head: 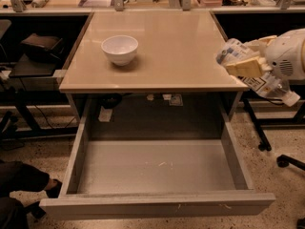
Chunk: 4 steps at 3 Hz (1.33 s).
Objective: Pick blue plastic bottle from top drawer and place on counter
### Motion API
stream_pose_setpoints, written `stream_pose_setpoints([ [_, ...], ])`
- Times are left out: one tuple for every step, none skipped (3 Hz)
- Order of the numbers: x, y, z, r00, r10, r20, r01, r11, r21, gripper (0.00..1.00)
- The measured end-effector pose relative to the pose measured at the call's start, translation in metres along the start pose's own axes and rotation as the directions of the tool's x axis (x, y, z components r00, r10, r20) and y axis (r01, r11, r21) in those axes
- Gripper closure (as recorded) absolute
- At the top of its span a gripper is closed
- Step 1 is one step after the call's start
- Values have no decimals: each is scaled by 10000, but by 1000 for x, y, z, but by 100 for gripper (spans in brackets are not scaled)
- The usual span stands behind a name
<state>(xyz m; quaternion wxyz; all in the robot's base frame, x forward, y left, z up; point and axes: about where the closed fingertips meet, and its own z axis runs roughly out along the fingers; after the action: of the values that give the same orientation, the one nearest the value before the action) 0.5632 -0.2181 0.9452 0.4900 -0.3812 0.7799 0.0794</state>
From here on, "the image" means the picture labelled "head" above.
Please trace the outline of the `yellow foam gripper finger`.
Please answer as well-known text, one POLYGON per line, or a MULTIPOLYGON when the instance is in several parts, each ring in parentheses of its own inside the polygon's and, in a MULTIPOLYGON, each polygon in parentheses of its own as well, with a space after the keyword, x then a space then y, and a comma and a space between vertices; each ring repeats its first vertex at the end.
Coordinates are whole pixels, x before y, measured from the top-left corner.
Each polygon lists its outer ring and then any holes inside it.
POLYGON ((259 56, 230 63, 225 66, 227 72, 234 76, 242 77, 260 77, 263 74, 262 66, 265 59, 259 56))
POLYGON ((266 48, 277 39, 276 35, 261 37, 245 43, 254 52, 265 52, 266 48))

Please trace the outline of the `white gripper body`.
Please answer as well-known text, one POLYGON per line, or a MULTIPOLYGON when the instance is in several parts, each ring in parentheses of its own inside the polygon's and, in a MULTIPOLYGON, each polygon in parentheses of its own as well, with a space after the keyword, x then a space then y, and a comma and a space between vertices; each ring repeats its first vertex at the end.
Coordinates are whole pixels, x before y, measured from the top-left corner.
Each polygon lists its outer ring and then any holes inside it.
POLYGON ((264 73, 286 80, 305 79, 305 29, 286 31, 260 53, 264 73))

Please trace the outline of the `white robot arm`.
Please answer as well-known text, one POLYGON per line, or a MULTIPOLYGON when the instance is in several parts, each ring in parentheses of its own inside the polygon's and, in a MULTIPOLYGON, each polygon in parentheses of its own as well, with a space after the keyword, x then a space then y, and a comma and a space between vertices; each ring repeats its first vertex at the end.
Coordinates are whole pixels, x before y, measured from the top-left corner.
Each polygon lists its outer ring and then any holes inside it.
POLYGON ((285 80, 305 79, 305 29, 286 31, 240 43, 232 38, 221 52, 220 64, 234 76, 273 73, 285 80))

